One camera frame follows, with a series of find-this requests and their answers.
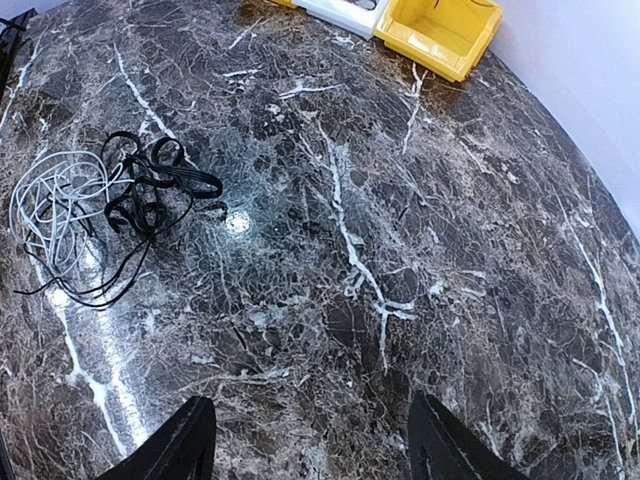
tangled cable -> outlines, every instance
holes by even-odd
[[[122,146],[114,145],[118,139],[129,143],[130,151],[124,152],[124,158],[109,172],[107,160],[117,153],[122,156]],[[161,138],[147,156],[137,135],[120,131],[107,138],[100,155],[65,151],[36,162],[13,191],[9,227],[49,279],[36,290],[17,293],[33,295],[55,284],[72,300],[95,308],[122,298],[135,283],[156,237],[179,223],[195,199],[222,195],[222,182],[217,177],[183,166],[184,159],[184,147],[176,139]],[[170,189],[186,194],[189,201],[173,220],[161,195],[162,190]],[[220,210],[224,220],[224,203],[214,202],[211,208]],[[92,240],[98,235],[92,220],[102,215],[116,233],[129,225],[140,241],[106,281],[89,289],[74,288],[68,276],[77,277],[79,262],[95,250]],[[127,268],[137,254],[135,266]],[[126,270],[132,273],[123,281]]]

coiled white wire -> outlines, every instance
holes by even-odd
[[[90,160],[75,161],[78,156]],[[52,273],[68,274],[82,257],[90,236],[86,223],[81,222],[102,215],[111,200],[109,190],[113,185],[133,182],[119,179],[122,169],[122,163],[118,163],[109,175],[98,155],[83,150],[47,155],[22,176],[13,190],[11,233]]]

cable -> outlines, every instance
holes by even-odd
[[[116,139],[130,141],[135,148],[132,153],[125,153],[124,159],[108,173],[105,157]],[[171,144],[176,151],[173,155],[165,148]],[[122,154],[122,148],[116,148],[118,150]],[[135,283],[156,237],[182,221],[195,199],[215,199],[222,195],[222,182],[217,177],[181,165],[184,153],[180,142],[163,137],[153,144],[147,155],[137,135],[120,131],[107,138],[100,155],[68,151],[37,161],[13,191],[9,226],[49,280],[33,291],[16,293],[33,295],[56,285],[73,301],[94,308],[107,307],[122,298]],[[91,161],[71,161],[77,156],[87,156]],[[170,162],[162,163],[161,159],[168,156]],[[51,162],[58,158],[63,160]],[[197,184],[204,184],[205,188],[194,188]],[[117,186],[124,186],[123,190],[119,187],[122,191],[118,195],[113,193]],[[168,189],[175,189],[189,198],[188,207],[173,221],[169,219],[169,209],[160,194],[161,190]],[[221,210],[224,221],[226,204],[214,202],[211,208]],[[67,277],[72,272],[82,273],[77,268],[78,263],[90,248],[89,239],[97,238],[91,222],[102,215],[116,233],[122,233],[128,225],[142,240],[123,258],[108,280],[96,287],[78,290]],[[124,280],[124,286],[116,288],[137,254],[139,258],[132,267],[133,273]]]

marble table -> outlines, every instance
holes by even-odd
[[[216,478],[408,478],[412,392],[533,479],[638,478],[639,246],[488,53],[464,84],[260,0],[77,1],[32,20],[0,200],[45,152],[168,134],[222,179],[106,311],[0,232],[0,428],[20,479],[92,478],[191,395]]]

white wall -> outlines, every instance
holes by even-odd
[[[582,150],[640,238],[640,1],[497,0],[491,49]]]
[[[0,18],[11,19],[30,8],[42,13],[64,2],[65,0],[0,0]]]

